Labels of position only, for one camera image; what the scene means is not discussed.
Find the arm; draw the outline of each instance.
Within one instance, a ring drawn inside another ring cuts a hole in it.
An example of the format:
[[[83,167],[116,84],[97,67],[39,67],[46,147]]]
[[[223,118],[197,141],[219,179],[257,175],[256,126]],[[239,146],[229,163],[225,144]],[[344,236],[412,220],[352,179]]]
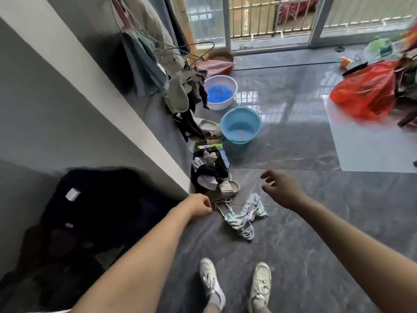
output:
[[[262,189],[299,214],[383,312],[415,312],[417,264],[384,246],[304,194],[288,175],[269,170]]]
[[[190,194],[104,273],[71,313],[155,312],[185,226],[211,212],[205,195]]]

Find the plastic basin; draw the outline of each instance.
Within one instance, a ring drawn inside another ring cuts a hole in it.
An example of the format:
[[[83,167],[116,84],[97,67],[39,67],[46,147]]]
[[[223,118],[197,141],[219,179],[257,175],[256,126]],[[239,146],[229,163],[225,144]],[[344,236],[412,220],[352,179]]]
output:
[[[220,129],[228,140],[235,144],[246,144],[261,130],[259,115],[246,106],[238,106],[228,111],[220,121]]]
[[[227,99],[224,102],[220,102],[220,103],[210,103],[207,102],[207,106],[210,110],[223,110],[225,108],[227,108],[229,105],[232,104],[234,97],[237,93],[237,83],[236,81],[226,75],[217,75],[217,76],[212,76],[210,78],[208,78],[207,80],[205,80],[204,82],[204,89],[206,90],[206,92],[208,92],[208,90],[216,85],[224,85],[226,86],[229,90],[232,91],[233,95],[230,99]]]

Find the light blue plastic basin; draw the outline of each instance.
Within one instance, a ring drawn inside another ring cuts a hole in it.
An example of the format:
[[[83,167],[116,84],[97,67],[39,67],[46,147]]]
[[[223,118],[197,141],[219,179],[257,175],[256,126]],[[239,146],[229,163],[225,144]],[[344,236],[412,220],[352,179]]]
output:
[[[254,139],[261,130],[262,121],[259,115],[246,106],[238,106],[225,115],[220,121],[220,129],[228,140],[235,144],[246,144]]]

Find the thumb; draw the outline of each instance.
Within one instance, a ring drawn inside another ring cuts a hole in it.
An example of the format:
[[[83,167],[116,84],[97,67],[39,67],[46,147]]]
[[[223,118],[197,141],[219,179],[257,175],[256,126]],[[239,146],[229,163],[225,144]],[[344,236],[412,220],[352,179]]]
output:
[[[262,186],[262,190],[263,190],[263,192],[267,193],[270,196],[271,193],[274,191],[274,187],[273,186],[269,186],[268,184],[264,184]]]

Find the person's right arm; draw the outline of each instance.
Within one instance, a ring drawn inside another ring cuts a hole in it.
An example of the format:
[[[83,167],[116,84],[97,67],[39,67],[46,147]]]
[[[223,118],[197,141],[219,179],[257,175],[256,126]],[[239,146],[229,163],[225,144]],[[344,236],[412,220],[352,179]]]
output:
[[[301,216],[382,312],[417,312],[417,264],[358,230],[303,193],[288,175],[268,170],[262,189]]]

